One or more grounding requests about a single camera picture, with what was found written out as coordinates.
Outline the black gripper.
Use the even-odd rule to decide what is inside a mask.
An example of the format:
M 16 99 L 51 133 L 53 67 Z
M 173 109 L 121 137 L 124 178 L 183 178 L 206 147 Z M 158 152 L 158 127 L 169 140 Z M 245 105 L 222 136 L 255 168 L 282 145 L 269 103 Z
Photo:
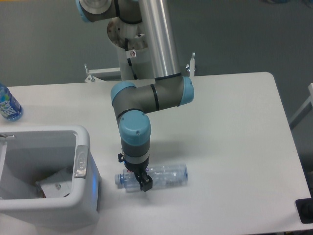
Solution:
M 140 160 L 139 163 L 131 163 L 127 161 L 128 155 L 124 153 L 118 154 L 118 161 L 120 163 L 124 163 L 124 166 L 129 171 L 133 172 L 135 178 L 138 181 L 141 181 L 141 189 L 144 192 L 147 192 L 153 188 L 153 180 L 150 175 L 146 172 L 146 167 L 149 164 L 149 157 L 147 157 L 144 161 Z

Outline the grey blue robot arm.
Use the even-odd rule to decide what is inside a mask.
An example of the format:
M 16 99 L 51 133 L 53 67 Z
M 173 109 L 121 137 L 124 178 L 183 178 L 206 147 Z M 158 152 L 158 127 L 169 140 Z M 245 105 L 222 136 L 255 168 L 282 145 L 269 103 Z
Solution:
M 121 139 L 118 159 L 134 173 L 142 191 L 153 186 L 147 172 L 151 124 L 148 114 L 190 103 L 194 88 L 181 74 L 168 2 L 165 0 L 78 0 L 86 22 L 109 20 L 121 82 L 111 89 Z

